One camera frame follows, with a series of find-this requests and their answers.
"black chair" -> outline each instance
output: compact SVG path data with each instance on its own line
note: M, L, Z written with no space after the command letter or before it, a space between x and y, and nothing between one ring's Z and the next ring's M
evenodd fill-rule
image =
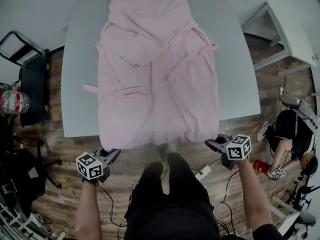
M40 151L43 144L42 140L37 142L37 158L26 149L0 153L0 200L26 218L30 216L32 202L44 195L46 179L56 188L62 188L46 171L47 167L61 165L62 161L43 164Z

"wooden floor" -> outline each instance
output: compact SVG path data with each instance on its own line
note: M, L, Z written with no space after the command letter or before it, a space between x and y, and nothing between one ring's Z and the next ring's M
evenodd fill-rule
M264 41L251 37L247 37L246 39L254 62L273 54L272 48ZM64 138L60 97L62 62L63 51L53 54L50 58L48 78L50 111L45 125L43 127L27 127L25 129L17 127L17 132L24 141L29 143L30 150L34 153L36 153L37 140L44 140L45 147L42 149L42 154L46 162L55 159L63 161L61 166L55 165L50 169L50 174L57 182L62 184L62 189L56 189L48 182L44 196L33 203L33 209L40 212L44 217L49 218L55 227L65 231L68 237L74 237L75 214L82 188L75 161L77 156L84 151L92 152L99 150L101 144L98 136ZM219 125L220 133L248 135L265 118L273 115L280 109L281 105L278 95L281 78L277 76L277 72L284 70L286 63L291 62L288 60L283 61L280 66L273 64L256 72L261 114L221 121ZM286 90L288 95L304 99L312 109L314 108L314 100L310 96L313 90L308 70L288 75ZM274 122L275 119L276 117L271 118L270 121ZM250 154L250 161L262 159L270 163L272 157L267 141L257 142L256 133L251 137L252 152ZM210 165L220 157L219 154L211 151L204 144L181 143L178 147L178 152L189 162L190 167L193 169L200 169L205 165ZM157 149L153 145L124 150L111 166L111 176L103 187L112 195L115 201L114 212L116 222L120 223L124 221L130 193L137 184L144 167L148 163L156 161L158 159L157 155ZM218 163L212 167L213 172L203 180L213 206L216 207L224 198L228 178L235 170L229 171ZM286 178L278 181L269 181L266 176L260 173L257 176L269 197L279 195L282 199L285 195L284 190L292 186L298 174L299 170L296 168L288 171ZM169 191L168 177L163 181L163 189L166 193ZM98 188L97 190L103 237L104 239L116 239L118 228L112 225L109 220L111 201L101 189ZM238 175L230 181L226 202L232 208L236 231L240 234L243 233L246 230L246 221L242 202L241 183ZM230 228L230 212L225 205L219 205L214 210L214 215L217 218L221 217L224 219Z

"person sitting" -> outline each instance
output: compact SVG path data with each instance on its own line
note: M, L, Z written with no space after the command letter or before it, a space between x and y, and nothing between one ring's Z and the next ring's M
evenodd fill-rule
M282 111L276 120L275 128L269 122L264 122L257 134L257 141L261 142L265 137L274 152L273 162L268 171L269 178L274 179L275 170L288 152L292 154L291 160L283 166L284 170L300 164L301 175L311 176L317 171L316 137L304 120L297 117L295 111Z

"water bottle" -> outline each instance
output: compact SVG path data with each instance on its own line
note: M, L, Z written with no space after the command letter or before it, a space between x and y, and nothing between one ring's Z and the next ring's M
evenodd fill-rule
M6 114L23 114L29 109L30 99L23 92L7 90L2 94L0 104Z

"pink bathrobe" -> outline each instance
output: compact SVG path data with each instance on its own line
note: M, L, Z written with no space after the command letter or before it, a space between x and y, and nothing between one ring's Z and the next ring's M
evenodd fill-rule
M98 87L83 88L98 94L105 150L217 137L216 46L187 0L112 0L96 48Z

